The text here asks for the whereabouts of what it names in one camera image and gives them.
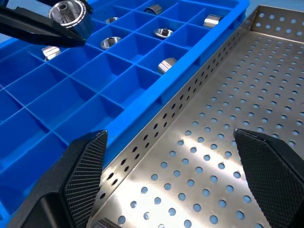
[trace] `blue plastic tray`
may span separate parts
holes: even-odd
[[[143,10],[155,3],[158,16]],[[116,0],[92,4],[96,32],[84,47],[45,62],[41,49],[0,44],[0,226],[12,218],[36,180],[89,131],[107,129],[105,165],[155,116],[245,16],[247,0]],[[224,16],[213,29],[208,14]],[[109,17],[120,17],[104,23]],[[163,40],[153,34],[169,28]],[[100,42],[122,41],[107,51]],[[165,58],[178,62],[163,76]]]

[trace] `silver cylindrical part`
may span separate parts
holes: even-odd
[[[163,75],[176,63],[175,58],[167,58],[163,60],[157,67],[157,72]]]
[[[87,39],[95,31],[91,16],[84,3],[78,0],[66,0],[57,3],[51,8],[48,17],[61,26],[72,30]]]

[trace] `hole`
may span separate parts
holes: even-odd
[[[192,147],[192,148],[190,149],[190,152],[191,152],[191,153],[196,153],[196,148],[195,148],[195,147]]]
[[[204,189],[203,190],[203,196],[209,196],[210,195],[210,191],[208,189]]]
[[[103,199],[105,197],[105,193],[103,193],[100,197],[99,197],[99,199]]]
[[[162,167],[163,169],[165,169],[165,168],[168,167],[168,164],[167,164],[166,162],[162,162],[162,163],[161,163],[161,167]]]
[[[224,200],[221,199],[221,200],[218,201],[218,205],[221,208],[225,208],[227,206],[227,203]]]
[[[209,160],[210,160],[210,156],[209,156],[209,155],[205,155],[205,156],[204,156],[204,160],[205,160],[205,161],[209,161]]]
[[[241,211],[239,211],[239,210],[236,211],[236,217],[237,217],[239,220],[245,219],[244,213],[241,212]]]
[[[219,222],[218,217],[216,217],[215,215],[211,215],[210,216],[210,222],[212,224],[217,224]]]
[[[220,170],[223,170],[223,169],[225,168],[224,163],[219,163],[219,164],[218,164],[218,168],[219,168]]]
[[[124,165],[126,159],[123,159],[122,162],[120,163],[120,165]]]
[[[112,183],[112,186],[115,185],[117,183],[118,179],[115,179]]]
[[[114,175],[114,173],[112,172],[112,173],[108,176],[107,180],[111,179],[111,178],[113,177],[113,175]]]
[[[244,197],[243,197],[243,201],[244,201],[245,203],[251,203],[251,198],[250,198],[249,196],[244,196]]]
[[[186,195],[184,193],[179,194],[179,200],[184,201],[186,199]]]
[[[64,3],[59,5],[59,9],[61,9],[61,10],[65,10],[66,8],[67,8],[67,5]]]
[[[185,227],[185,228],[190,228],[191,226],[192,226],[192,223],[191,223],[190,220],[185,220],[185,221],[184,221],[184,227]]]
[[[158,204],[160,204],[162,201],[161,201],[161,198],[159,198],[159,197],[156,197],[155,199],[154,199],[154,204],[156,204],[156,205],[158,205]]]
[[[143,218],[144,218],[144,220],[149,220],[150,219],[150,213],[149,212],[145,212],[143,214]]]
[[[153,174],[153,175],[151,176],[151,180],[152,180],[152,181],[155,181],[155,180],[157,180],[157,179],[158,179],[157,174]]]
[[[174,176],[174,177],[179,177],[180,174],[181,174],[181,172],[178,171],[178,170],[176,170],[176,171],[173,172],[173,176]]]
[[[167,184],[164,185],[164,188],[165,188],[166,190],[170,190],[170,189],[171,189],[171,185],[167,183]]]
[[[203,172],[203,169],[201,167],[196,167],[195,168],[195,172],[197,173],[202,173]]]
[[[227,185],[227,186],[226,186],[226,191],[227,191],[227,192],[233,192],[233,191],[234,191],[234,188],[233,188],[231,185]]]
[[[137,202],[136,201],[132,201],[131,203],[130,203],[130,206],[131,206],[131,208],[136,208],[136,205],[137,205]]]
[[[182,163],[183,163],[184,165],[187,165],[187,164],[189,163],[189,160],[186,159],[186,158],[184,158],[184,159],[182,160]]]
[[[203,137],[199,137],[199,138],[198,138],[198,142],[199,142],[199,143],[200,143],[200,142],[202,143],[203,141],[204,141],[204,138],[203,138]]]
[[[197,204],[197,203],[194,204],[194,205],[193,205],[193,210],[196,211],[196,212],[200,212],[200,210],[201,210],[200,204]]]
[[[211,176],[210,180],[212,183],[218,182],[218,178],[216,176]]]
[[[125,216],[120,216],[120,217],[118,218],[118,223],[119,223],[120,225],[122,225],[123,223],[125,223]]]
[[[216,145],[216,144],[211,144],[211,149],[212,150],[215,150],[215,149],[217,149],[218,148],[218,146]]]
[[[142,187],[141,193],[146,194],[147,192],[148,192],[148,188],[147,187]]]
[[[226,151],[225,152],[225,157],[226,158],[230,158],[232,156],[231,152],[230,151]]]
[[[170,209],[169,209],[169,214],[170,214],[171,216],[174,216],[174,215],[176,214],[176,210],[175,210],[174,208],[170,208]]]
[[[257,223],[256,228],[264,228],[261,224]]]
[[[194,180],[188,180],[187,184],[188,184],[189,187],[194,186]]]
[[[234,172],[233,176],[237,179],[239,179],[241,177],[241,174],[239,172]]]

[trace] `metal ring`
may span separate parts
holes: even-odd
[[[114,44],[117,44],[121,39],[122,39],[121,37],[108,37],[100,43],[100,47],[103,50],[107,50],[110,47],[112,47]]]
[[[161,38],[167,38],[171,36],[172,33],[173,31],[168,28],[157,28],[156,30],[154,30],[154,34]]]
[[[61,26],[79,34],[82,39],[89,38],[95,31],[94,23],[86,10],[86,6],[79,0],[58,2],[50,9],[48,17]]]
[[[162,13],[162,7],[159,4],[154,4],[145,8],[144,12],[159,15],[160,13]]]
[[[219,21],[222,20],[221,16],[209,14],[206,19],[204,20],[204,27],[207,28],[214,28],[216,25],[218,25]]]
[[[163,60],[157,67],[157,72],[163,75],[177,62],[175,58],[167,58]]]
[[[118,19],[119,19],[119,17],[111,17],[111,18],[108,18],[107,20],[105,20],[104,22],[107,24],[111,24],[112,22],[114,22]]]

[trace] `perforated metal tray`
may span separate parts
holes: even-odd
[[[106,168],[93,222],[123,228],[269,228],[232,131],[304,158],[304,14],[259,6]]]

